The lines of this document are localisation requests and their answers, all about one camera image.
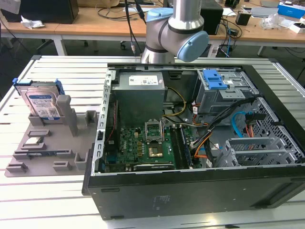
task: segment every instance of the motherboard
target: motherboard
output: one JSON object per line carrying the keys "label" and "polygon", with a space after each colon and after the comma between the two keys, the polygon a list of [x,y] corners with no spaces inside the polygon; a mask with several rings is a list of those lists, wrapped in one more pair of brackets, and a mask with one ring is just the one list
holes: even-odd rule
{"label": "motherboard", "polygon": [[[191,128],[163,126],[159,130],[157,125],[121,128],[118,150],[106,152],[106,172],[189,168]],[[150,140],[158,136],[161,141]]]}

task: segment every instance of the blue cable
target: blue cable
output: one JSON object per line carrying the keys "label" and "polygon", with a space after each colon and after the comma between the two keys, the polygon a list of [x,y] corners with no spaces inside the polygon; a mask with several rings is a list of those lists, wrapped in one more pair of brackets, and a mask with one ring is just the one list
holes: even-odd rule
{"label": "blue cable", "polygon": [[228,57],[228,53],[229,53],[229,50],[230,50],[230,42],[231,42],[231,31],[230,31],[230,29],[228,29],[228,31],[229,31],[229,41],[228,41],[228,50],[227,50],[227,55],[225,56],[226,58]]}
{"label": "blue cable", "polygon": [[244,137],[244,136],[242,135],[242,133],[240,133],[240,131],[239,131],[239,129],[237,128],[236,123],[235,123],[235,117],[236,117],[236,115],[238,115],[238,114],[243,114],[243,115],[245,115],[246,112],[245,112],[245,111],[236,112],[236,113],[233,115],[233,117],[232,117],[232,126],[233,126],[234,131],[237,133],[237,135],[238,135],[239,137]]}

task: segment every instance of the light blue joint cap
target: light blue joint cap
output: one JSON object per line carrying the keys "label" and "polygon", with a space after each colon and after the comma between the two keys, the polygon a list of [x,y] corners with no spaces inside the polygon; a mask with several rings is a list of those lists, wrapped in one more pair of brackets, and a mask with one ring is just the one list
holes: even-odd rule
{"label": "light blue joint cap", "polygon": [[206,31],[200,31],[188,39],[177,53],[177,58],[184,62],[196,60],[204,52],[209,43]]}
{"label": "light blue joint cap", "polygon": [[146,22],[169,18],[172,14],[172,8],[154,8],[148,11]]}

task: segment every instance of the power supply label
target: power supply label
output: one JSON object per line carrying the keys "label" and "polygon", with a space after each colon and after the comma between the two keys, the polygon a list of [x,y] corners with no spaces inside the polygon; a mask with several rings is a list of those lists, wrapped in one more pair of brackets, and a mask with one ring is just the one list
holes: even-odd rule
{"label": "power supply label", "polygon": [[40,118],[57,120],[60,118],[59,112],[54,105],[50,95],[30,95],[30,102]]}
{"label": "power supply label", "polygon": [[131,75],[129,85],[158,85],[158,77],[156,75]]}

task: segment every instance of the floor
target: floor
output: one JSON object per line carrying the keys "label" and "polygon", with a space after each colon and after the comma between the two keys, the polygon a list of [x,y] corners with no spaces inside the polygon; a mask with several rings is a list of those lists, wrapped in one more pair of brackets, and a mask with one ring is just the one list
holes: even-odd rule
{"label": "floor", "polygon": [[[65,46],[68,55],[85,55],[85,56],[132,56],[133,53],[129,47],[129,43],[126,43],[126,50],[120,49],[120,42],[98,42],[98,52],[94,52],[93,44],[88,41],[89,46],[85,47],[83,41],[65,41]],[[27,49],[35,54],[36,48],[42,43],[38,39],[23,39],[22,44]],[[29,62],[31,55],[27,53],[19,42],[14,42],[14,47],[8,50],[5,45],[0,47],[0,99],[5,95],[12,85],[12,79],[18,77],[22,72],[24,66]],[[140,47],[144,50],[144,43],[140,43]],[[259,47],[256,46],[237,46],[231,53],[231,57],[236,58],[259,58],[257,56]],[[285,48],[273,49],[271,47],[266,48],[263,58],[276,58],[288,72],[296,78],[301,70],[305,66],[305,62],[302,62],[305,58],[305,50],[292,49],[290,54]],[[50,44],[41,51],[42,55],[57,55],[54,44]],[[224,54],[219,53],[219,57],[224,57]],[[302,73],[300,80],[301,85],[305,85],[305,71]]]}

